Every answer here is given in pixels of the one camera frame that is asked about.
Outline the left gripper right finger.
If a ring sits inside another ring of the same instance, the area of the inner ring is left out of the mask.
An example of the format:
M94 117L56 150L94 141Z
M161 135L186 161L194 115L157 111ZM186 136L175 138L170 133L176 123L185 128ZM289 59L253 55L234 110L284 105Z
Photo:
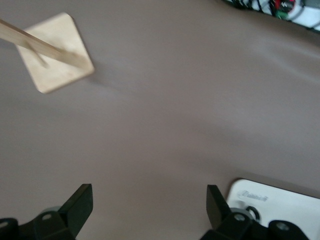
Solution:
M211 229L203 240L308 240L292 222L276 219L265 227L255 207L229 207L217 185L206 188L206 212Z

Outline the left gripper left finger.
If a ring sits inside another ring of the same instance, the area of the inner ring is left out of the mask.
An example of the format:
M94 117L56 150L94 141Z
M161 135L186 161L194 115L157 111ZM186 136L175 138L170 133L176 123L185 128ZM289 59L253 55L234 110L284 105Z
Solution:
M0 240L76 240L93 207L92 185L82 184L61 207L47 208L27 223L0 218Z

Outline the cream rectangular tray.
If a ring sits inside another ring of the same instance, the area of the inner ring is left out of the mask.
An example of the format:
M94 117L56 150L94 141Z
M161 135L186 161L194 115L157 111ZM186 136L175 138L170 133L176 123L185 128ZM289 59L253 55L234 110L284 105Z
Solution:
M297 225L310 240L320 240L320 198L239 179L231 185L226 202L231 208L253 207L265 227L284 220Z

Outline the brown table mat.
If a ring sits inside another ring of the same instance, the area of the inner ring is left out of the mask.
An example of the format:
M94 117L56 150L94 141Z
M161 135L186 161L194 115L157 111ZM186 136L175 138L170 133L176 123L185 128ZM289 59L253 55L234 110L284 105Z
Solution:
M88 78L40 93L0 40L0 218L92 184L78 240L199 240L207 185L320 198L320 34L222 0L0 0L22 29L62 12Z

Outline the wooden mug tree stand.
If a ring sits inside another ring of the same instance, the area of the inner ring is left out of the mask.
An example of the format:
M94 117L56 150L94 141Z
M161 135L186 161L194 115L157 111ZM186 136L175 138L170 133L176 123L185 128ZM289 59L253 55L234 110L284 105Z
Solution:
M35 88L43 94L95 71L74 19L65 12L25 30L0 18L0 39L16 46Z

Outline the small green connector board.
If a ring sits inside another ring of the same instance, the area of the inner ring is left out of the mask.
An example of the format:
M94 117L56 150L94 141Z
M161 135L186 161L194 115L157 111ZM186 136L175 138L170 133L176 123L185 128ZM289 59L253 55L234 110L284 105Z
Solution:
M296 0L268 0L268 6L273 17L287 19L289 13L293 11Z

